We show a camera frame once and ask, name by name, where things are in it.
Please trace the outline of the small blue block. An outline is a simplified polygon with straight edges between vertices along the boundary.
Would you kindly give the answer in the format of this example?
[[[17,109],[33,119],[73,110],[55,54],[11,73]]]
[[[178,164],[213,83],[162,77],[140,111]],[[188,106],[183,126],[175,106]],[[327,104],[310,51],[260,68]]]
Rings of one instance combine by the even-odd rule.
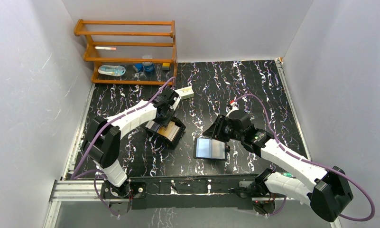
[[[143,71],[143,65],[141,63],[134,64],[133,69],[135,70],[135,72],[141,72]]]

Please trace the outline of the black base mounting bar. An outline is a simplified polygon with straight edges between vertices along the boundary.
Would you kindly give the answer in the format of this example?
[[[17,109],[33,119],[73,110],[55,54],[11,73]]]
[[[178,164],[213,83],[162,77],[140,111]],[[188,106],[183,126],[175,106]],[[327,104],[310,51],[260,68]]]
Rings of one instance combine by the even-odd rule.
[[[121,195],[105,182],[101,196],[112,204],[127,203],[129,209],[238,208],[271,213],[283,195],[262,193],[249,187],[256,174],[204,176],[132,177]]]

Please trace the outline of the aluminium frame rail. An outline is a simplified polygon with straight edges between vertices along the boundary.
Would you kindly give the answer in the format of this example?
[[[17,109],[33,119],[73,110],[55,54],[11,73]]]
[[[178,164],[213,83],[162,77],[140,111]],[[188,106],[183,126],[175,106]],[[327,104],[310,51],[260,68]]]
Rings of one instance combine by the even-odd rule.
[[[56,180],[49,199],[49,208],[43,227],[54,228],[63,202],[98,201],[95,188],[101,189],[103,180]]]

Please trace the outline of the blue white plastic package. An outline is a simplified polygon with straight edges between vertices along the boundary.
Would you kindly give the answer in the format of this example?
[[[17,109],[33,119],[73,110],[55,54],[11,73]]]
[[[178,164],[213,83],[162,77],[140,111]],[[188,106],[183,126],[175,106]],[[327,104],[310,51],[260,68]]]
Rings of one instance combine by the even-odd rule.
[[[126,73],[126,68],[115,65],[101,65],[98,68],[98,73],[109,76],[123,76]]]

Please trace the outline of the wooden shelf rack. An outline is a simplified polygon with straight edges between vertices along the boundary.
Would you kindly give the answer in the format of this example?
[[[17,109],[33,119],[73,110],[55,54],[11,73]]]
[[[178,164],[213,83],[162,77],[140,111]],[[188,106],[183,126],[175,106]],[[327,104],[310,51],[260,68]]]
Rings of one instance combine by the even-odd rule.
[[[159,86],[170,77],[177,77],[177,43],[175,21],[119,21],[79,19],[74,35],[86,41],[85,62],[94,65],[91,81],[94,84],[123,84]],[[96,50],[95,46],[117,50]],[[143,55],[152,55],[155,70],[135,72],[133,65],[142,63]],[[171,63],[170,71],[162,64]],[[98,73],[101,65],[126,68],[123,76]]]

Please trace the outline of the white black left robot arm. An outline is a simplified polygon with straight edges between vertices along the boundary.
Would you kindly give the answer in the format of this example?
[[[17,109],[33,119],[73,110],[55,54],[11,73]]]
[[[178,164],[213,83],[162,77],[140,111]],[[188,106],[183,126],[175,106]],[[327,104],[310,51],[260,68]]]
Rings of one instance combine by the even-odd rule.
[[[168,87],[117,115],[91,120],[83,142],[84,153],[99,166],[117,197],[130,193],[128,176],[118,160],[122,138],[150,121],[167,126],[180,102],[179,93]]]

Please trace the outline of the small yellow black block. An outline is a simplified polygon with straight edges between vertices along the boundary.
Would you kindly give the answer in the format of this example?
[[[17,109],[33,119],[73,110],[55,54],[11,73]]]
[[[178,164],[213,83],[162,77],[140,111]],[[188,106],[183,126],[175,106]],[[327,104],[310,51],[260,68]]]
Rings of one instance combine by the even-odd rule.
[[[163,63],[162,64],[162,70],[163,71],[170,71],[171,63]]]

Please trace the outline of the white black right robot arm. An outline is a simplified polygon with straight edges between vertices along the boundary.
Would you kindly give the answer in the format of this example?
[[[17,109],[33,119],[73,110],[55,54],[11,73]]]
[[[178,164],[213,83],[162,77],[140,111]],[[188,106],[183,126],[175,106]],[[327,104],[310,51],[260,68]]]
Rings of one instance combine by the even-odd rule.
[[[274,136],[256,128],[245,111],[234,110],[218,115],[203,136],[221,141],[237,140],[249,152],[271,161],[292,174],[286,177],[273,169],[265,169],[248,186],[240,183],[232,189],[239,196],[267,197],[271,193],[284,195],[307,204],[316,215],[333,222],[353,200],[353,193],[344,172],[338,167],[332,171],[309,163]]]

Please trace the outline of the blue jar clear lid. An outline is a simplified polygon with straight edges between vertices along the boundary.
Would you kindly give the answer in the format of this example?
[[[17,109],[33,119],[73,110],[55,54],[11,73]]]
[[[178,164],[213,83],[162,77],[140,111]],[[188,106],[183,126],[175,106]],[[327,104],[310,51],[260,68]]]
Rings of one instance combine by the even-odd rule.
[[[142,65],[145,72],[147,73],[153,72],[155,70],[155,66],[154,66],[152,55],[143,55]]]

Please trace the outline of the white green red carton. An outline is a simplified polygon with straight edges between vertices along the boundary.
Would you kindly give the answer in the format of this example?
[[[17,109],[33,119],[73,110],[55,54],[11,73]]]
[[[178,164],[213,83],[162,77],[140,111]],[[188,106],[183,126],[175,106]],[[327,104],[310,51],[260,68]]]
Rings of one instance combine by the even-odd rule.
[[[194,91],[193,91],[192,86],[176,89],[175,92],[179,95],[181,100],[186,100],[186,99],[194,97]]]

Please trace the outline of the black card holder box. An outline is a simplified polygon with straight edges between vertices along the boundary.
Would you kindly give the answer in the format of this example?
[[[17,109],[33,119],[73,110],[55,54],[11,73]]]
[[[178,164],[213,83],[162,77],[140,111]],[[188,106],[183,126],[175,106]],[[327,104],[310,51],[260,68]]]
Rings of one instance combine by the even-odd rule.
[[[149,133],[162,137],[168,149],[173,150],[179,144],[186,126],[178,118],[172,117],[167,126],[162,126],[151,120],[143,128]]]

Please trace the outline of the white pink marker pen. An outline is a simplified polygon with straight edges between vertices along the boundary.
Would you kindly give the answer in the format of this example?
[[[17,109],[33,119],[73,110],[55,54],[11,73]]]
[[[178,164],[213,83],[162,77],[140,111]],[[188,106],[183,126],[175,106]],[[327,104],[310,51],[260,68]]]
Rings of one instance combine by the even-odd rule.
[[[117,50],[115,47],[101,47],[101,46],[95,46],[96,50]]]

